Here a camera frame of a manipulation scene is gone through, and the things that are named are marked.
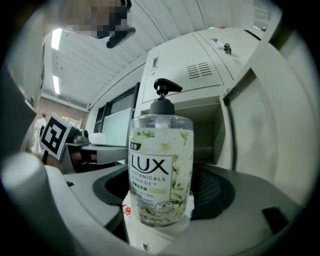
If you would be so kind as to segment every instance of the person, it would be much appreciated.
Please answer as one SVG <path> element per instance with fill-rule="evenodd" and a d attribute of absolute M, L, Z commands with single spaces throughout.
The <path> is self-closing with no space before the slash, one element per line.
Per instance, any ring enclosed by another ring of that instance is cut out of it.
<path fill-rule="evenodd" d="M 112 31 L 116 31 L 116 25 L 122 24 L 130 7 L 130 0 L 51 0 L 48 2 L 26 22 L 2 65 L 3 93 L 12 95 L 12 86 L 17 86 L 19 92 L 15 93 L 21 93 L 25 98 L 26 108 L 33 109 L 35 113 L 44 89 L 45 38 L 58 28 L 97 39 L 108 37 Z M 9 111 L 17 112 L 15 107 L 17 108 L 12 105 Z M 20 145 L 21 151 L 30 152 L 35 144 L 34 126 L 35 120 L 29 124 L 22 141 L 19 141 L 19 136 L 23 132 L 20 132 L 20 127 L 16 127 L 15 137 L 7 138 L 8 143 L 11 143 L 10 146 L 14 148 Z"/>
<path fill-rule="evenodd" d="M 42 153 L 44 150 L 40 146 L 40 137 L 42 135 L 42 132 L 44 131 L 44 128 L 46 127 L 47 122 L 46 122 L 46 113 L 42 113 L 41 118 L 38 119 L 35 124 L 35 132 L 34 132 L 34 145 L 32 147 L 32 152 L 35 153 Z"/>

